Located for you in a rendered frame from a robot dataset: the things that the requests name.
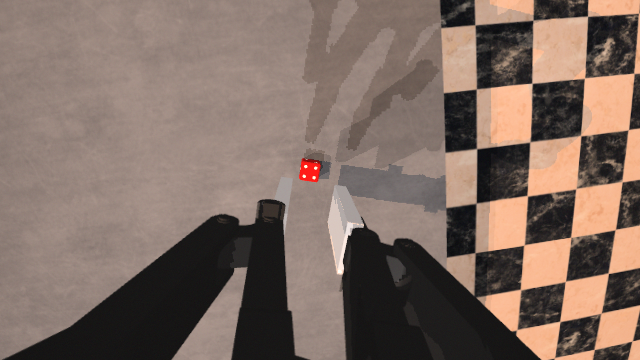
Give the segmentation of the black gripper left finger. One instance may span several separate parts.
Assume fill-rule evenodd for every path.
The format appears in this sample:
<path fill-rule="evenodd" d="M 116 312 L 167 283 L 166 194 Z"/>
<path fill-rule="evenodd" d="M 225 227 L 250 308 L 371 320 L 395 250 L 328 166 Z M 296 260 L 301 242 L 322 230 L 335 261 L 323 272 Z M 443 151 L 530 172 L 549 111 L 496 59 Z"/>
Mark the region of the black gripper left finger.
<path fill-rule="evenodd" d="M 255 225 L 210 217 L 72 326 L 3 360 L 172 360 L 244 267 L 231 360 L 295 360 L 284 245 L 292 182 L 281 177 L 274 200 L 258 201 Z"/>

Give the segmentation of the red die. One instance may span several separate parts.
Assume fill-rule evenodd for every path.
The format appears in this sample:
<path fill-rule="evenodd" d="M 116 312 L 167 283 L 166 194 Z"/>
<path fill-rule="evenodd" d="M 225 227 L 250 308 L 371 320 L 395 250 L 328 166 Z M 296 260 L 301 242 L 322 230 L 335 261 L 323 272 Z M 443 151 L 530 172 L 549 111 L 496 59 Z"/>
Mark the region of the red die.
<path fill-rule="evenodd" d="M 303 158 L 301 162 L 299 179 L 318 182 L 320 167 L 320 161 Z"/>

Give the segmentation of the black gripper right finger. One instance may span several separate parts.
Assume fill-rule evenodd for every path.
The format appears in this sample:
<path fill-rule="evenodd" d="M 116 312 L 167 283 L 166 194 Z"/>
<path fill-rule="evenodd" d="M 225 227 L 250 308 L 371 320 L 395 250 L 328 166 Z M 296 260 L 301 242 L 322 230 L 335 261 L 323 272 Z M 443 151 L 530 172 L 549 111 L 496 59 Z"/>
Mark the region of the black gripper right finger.
<path fill-rule="evenodd" d="M 334 186 L 328 227 L 346 360 L 541 360 L 417 242 L 380 242 L 346 186 Z"/>

